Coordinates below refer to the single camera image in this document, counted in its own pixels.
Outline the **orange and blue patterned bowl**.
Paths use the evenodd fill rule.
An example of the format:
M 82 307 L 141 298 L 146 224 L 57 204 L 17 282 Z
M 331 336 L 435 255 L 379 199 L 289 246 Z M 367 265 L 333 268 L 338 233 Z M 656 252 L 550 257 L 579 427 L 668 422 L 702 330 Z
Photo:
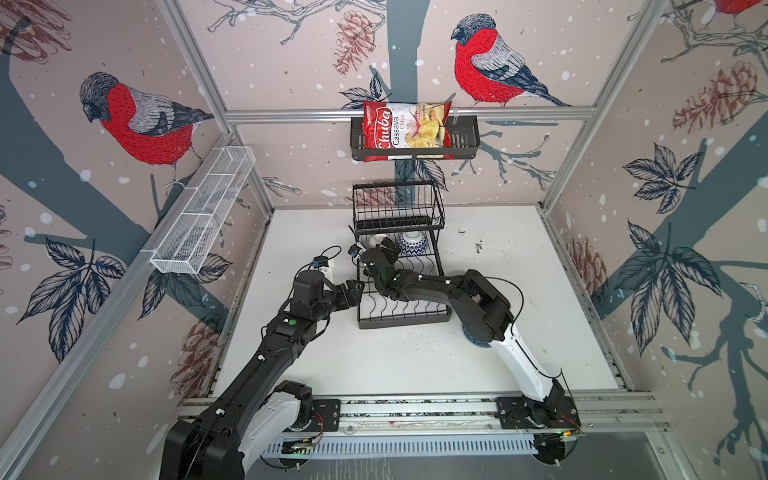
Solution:
M 421 256 L 428 251 L 429 241 L 423 231 L 400 232 L 397 236 L 400 255 L 403 257 Z

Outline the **white red dotted bowl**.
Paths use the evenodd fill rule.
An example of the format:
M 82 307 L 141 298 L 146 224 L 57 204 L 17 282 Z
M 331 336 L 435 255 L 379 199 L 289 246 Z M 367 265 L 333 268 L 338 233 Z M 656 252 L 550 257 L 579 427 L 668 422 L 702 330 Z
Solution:
M 372 235 L 368 239 L 368 248 L 377 249 L 385 240 L 388 240 L 388 239 L 389 237 L 386 234 Z

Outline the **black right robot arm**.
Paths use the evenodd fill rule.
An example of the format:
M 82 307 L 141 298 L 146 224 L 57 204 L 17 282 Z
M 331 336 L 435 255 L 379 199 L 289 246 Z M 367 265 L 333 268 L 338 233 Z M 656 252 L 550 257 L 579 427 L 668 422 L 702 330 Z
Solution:
M 464 330 L 489 345 L 515 377 L 526 414 L 518 422 L 542 428 L 571 412 L 566 390 L 535 359 L 516 326 L 509 300 L 480 272 L 469 269 L 454 276 L 419 273 L 395 266 L 399 247 L 384 240 L 358 256 L 358 265 L 377 292 L 395 301 L 428 301 L 451 307 Z

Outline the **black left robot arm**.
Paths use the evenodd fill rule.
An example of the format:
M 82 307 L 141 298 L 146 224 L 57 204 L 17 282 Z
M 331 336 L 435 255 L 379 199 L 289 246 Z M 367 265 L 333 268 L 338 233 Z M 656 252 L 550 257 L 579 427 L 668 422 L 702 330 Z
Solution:
M 335 285 L 318 270 L 298 273 L 292 292 L 267 324 L 256 353 L 229 387 L 193 421 L 168 432 L 162 479 L 242 479 L 284 430 L 312 415 L 312 390 L 282 374 L 318 335 L 332 313 L 357 306 L 364 284 Z

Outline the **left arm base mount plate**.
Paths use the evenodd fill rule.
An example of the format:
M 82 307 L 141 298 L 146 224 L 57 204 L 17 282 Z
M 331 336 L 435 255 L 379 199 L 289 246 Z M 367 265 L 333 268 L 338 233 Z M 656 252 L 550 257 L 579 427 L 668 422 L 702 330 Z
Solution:
M 298 410 L 294 421 L 285 429 L 285 433 L 319 434 L 320 432 L 337 432 L 341 417 L 341 401 L 339 399 L 301 399 L 297 403 Z

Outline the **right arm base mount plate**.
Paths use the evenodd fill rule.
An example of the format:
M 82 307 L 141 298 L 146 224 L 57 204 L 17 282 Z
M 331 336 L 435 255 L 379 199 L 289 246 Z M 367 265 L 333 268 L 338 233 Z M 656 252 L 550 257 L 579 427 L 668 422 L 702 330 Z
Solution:
M 532 401 L 523 396 L 497 397 L 495 417 L 504 430 L 579 430 L 581 421 L 574 399 L 565 396 L 559 406 Z

